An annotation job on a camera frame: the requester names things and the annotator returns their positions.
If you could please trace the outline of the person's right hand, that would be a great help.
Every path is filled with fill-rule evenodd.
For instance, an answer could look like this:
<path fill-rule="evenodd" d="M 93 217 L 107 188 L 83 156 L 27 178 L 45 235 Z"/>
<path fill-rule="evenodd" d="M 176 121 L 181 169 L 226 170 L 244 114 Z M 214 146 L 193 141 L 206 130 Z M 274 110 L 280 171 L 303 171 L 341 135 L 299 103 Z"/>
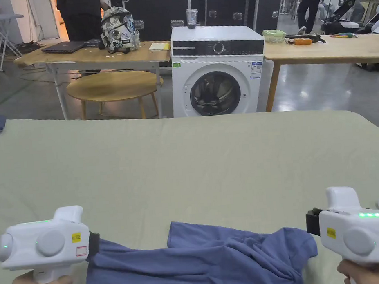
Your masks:
<path fill-rule="evenodd" d="M 346 278 L 345 284 L 379 284 L 379 264 L 372 268 L 360 266 L 349 260 L 342 260 L 337 266 L 337 271 Z"/>

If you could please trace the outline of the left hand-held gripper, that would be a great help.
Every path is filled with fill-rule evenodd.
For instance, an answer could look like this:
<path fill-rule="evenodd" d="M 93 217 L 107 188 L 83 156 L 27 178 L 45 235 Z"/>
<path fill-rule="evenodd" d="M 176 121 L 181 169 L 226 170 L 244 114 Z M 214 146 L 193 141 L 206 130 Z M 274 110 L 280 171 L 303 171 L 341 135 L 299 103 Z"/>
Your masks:
<path fill-rule="evenodd" d="M 100 247 L 100 235 L 81 221 L 82 214 L 82 206 L 67 206 L 58 208 L 51 220 L 10 226 L 0 239 L 1 267 L 31 270 L 40 284 L 70 275 L 73 265 Z"/>

